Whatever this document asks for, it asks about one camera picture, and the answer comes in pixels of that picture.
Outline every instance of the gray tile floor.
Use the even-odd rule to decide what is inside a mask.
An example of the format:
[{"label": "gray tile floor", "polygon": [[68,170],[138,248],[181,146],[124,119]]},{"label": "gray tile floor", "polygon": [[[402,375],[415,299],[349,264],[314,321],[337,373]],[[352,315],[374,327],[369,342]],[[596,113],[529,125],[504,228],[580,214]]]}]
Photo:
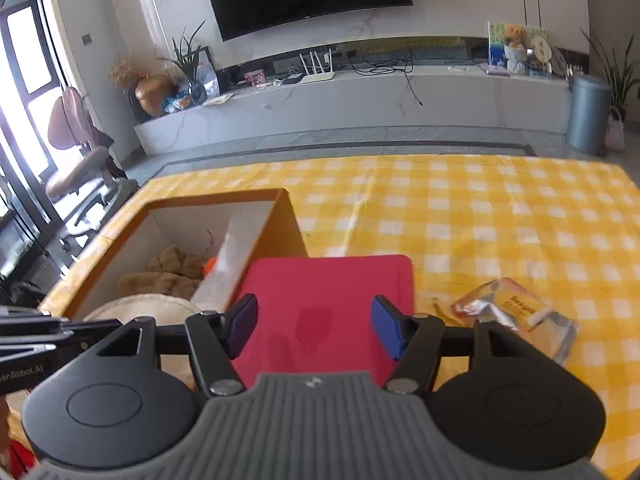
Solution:
[{"label": "gray tile floor", "polygon": [[125,169],[131,178],[144,184],[154,176],[258,162],[412,153],[516,156],[534,153],[553,158],[604,160],[619,164],[636,184],[640,183],[640,132],[627,132],[624,153],[610,153],[606,158],[597,159],[574,150],[559,134],[457,126],[346,128],[253,137],[163,155],[142,156]]}]

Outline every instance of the chair seat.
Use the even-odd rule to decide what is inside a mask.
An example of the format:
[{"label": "chair seat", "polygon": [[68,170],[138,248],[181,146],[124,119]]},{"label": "chair seat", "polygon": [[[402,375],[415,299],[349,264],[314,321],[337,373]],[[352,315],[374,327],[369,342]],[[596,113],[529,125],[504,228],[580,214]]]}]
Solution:
[{"label": "chair seat", "polygon": [[57,171],[47,181],[45,187],[47,196],[55,199],[80,189],[104,169],[109,156],[107,148],[98,146],[87,153],[75,166]]}]

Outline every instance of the pink cutting board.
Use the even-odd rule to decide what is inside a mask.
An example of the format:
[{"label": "pink cutting board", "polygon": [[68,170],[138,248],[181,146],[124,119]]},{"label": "pink cutting board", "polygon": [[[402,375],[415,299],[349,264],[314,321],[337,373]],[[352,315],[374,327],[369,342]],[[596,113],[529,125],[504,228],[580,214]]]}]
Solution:
[{"label": "pink cutting board", "polygon": [[370,370],[382,384],[394,367],[370,323],[371,300],[383,294],[414,312],[407,256],[262,258],[249,267],[237,298],[258,299],[258,324],[233,361],[247,387],[260,372]]}]

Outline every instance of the chair backrest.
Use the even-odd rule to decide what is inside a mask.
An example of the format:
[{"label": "chair backrest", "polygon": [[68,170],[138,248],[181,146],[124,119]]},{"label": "chair backrest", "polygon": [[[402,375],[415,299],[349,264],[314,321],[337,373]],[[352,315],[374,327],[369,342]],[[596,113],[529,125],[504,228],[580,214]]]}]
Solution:
[{"label": "chair backrest", "polygon": [[56,99],[51,110],[49,142],[57,150],[68,150],[94,142],[94,129],[78,90],[70,86]]}]

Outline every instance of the storage box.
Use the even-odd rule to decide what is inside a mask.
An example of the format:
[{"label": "storage box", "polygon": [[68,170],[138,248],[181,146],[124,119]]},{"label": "storage box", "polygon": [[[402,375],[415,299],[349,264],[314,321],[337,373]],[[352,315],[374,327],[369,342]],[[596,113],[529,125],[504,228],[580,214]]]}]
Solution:
[{"label": "storage box", "polygon": [[146,270],[149,260],[172,244],[202,260],[218,256],[216,267],[192,300],[200,295],[198,305],[202,310],[219,312],[228,307],[246,268],[256,258],[306,256],[284,189],[148,202],[87,273],[64,312],[54,314],[82,319],[99,306],[116,300],[118,280],[128,272]]}]

